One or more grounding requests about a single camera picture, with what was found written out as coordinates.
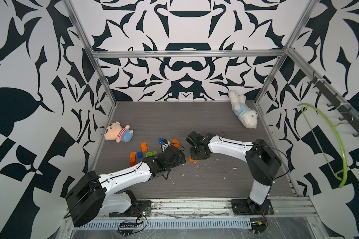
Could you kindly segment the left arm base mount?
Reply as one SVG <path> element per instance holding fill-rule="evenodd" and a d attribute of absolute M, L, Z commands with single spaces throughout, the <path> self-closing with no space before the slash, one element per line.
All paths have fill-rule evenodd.
<path fill-rule="evenodd" d="M 131 190 L 114 194 L 110 204 L 115 207 L 109 213 L 111 218 L 132 217 L 142 213 L 146 213 L 149 216 L 152 209 L 151 200 L 138 200 Z"/>

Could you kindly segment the orange lego brick left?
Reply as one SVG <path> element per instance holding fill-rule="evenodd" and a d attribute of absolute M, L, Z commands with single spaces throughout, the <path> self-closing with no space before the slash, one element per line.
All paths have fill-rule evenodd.
<path fill-rule="evenodd" d="M 129 162 L 130 163 L 135 163 L 136 162 L 136 152 L 131 152 L 130 153 L 130 158 L 129 158 Z"/>

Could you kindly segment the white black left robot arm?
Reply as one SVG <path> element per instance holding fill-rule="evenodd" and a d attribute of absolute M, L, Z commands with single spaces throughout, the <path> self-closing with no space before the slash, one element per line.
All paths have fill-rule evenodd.
<path fill-rule="evenodd" d="M 185 164 L 185 154 L 174 145 L 160 153 L 145 157 L 135 166 L 108 174 L 86 173 L 66 194 L 66 218 L 81 227 L 98 215 L 123 214 L 136 206 L 137 199 L 126 188 L 154 178 L 167 178 L 171 169 Z"/>

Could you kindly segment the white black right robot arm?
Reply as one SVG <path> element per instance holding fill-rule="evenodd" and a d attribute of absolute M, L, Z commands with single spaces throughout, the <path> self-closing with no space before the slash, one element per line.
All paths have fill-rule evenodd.
<path fill-rule="evenodd" d="M 246 162 L 254 179 L 247 204 L 257 208 L 264 204 L 282 164 L 274 148 L 262 139 L 243 142 L 211 133 L 202 136 L 195 131 L 187 136 L 186 141 L 191 145 L 190 156 L 193 160 L 205 160 L 214 153 Z"/>

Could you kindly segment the lime green 2x4 lego brick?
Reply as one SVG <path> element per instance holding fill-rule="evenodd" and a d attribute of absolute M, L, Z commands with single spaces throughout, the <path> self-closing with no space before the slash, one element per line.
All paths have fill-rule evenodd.
<path fill-rule="evenodd" d="M 147 153 L 146 153 L 146 157 L 151 157 L 151 156 L 154 156 L 154 155 L 156 155 L 156 154 L 157 154 L 156 151 L 147 152 Z"/>

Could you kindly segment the white plush dog blue shirt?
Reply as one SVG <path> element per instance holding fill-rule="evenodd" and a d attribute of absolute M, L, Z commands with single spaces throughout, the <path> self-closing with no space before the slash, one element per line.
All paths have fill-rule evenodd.
<path fill-rule="evenodd" d="M 235 90 L 230 90 L 228 96 L 231 102 L 232 111 L 237 116 L 242 125 L 249 129 L 257 128 L 258 113 L 246 104 L 246 96 L 240 95 Z"/>

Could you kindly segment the pink plush pig toy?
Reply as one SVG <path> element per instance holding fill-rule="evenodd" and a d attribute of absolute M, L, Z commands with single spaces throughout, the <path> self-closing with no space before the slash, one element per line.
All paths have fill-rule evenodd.
<path fill-rule="evenodd" d="M 115 140 L 117 143 L 120 142 L 130 142 L 133 138 L 134 131 L 130 129 L 130 125 L 127 124 L 125 127 L 122 127 L 120 123 L 113 122 L 105 130 L 104 138 L 105 140 L 111 141 Z"/>

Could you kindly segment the black wall hook rack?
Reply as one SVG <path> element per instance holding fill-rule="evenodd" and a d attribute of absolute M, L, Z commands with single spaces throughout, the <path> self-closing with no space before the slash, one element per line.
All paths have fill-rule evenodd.
<path fill-rule="evenodd" d="M 359 137 L 359 112 L 344 97 L 342 97 L 328 82 L 315 71 L 312 73 L 312 79 L 309 85 L 313 84 L 317 89 L 317 95 L 323 95 L 329 103 L 327 107 L 335 109 L 341 114 L 339 124 L 349 124 L 356 131 L 354 137 Z"/>

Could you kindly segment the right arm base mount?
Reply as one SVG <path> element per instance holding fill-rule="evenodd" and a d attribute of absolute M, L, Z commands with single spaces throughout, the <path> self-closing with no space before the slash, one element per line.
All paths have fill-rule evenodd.
<path fill-rule="evenodd" d="M 234 215 L 274 215 L 274 210 L 269 199 L 266 199 L 263 204 L 256 204 L 251 199 L 231 199 L 231 207 Z"/>

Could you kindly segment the flat orange 2x4 lego plate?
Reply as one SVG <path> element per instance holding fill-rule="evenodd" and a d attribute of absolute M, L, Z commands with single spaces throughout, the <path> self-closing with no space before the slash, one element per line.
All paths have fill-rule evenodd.
<path fill-rule="evenodd" d="M 172 142 L 172 145 L 174 145 L 176 148 L 179 148 L 179 147 L 181 147 L 181 145 L 179 144 L 179 142 L 177 141 L 177 139 L 173 139 L 173 140 L 171 140 L 171 142 Z"/>

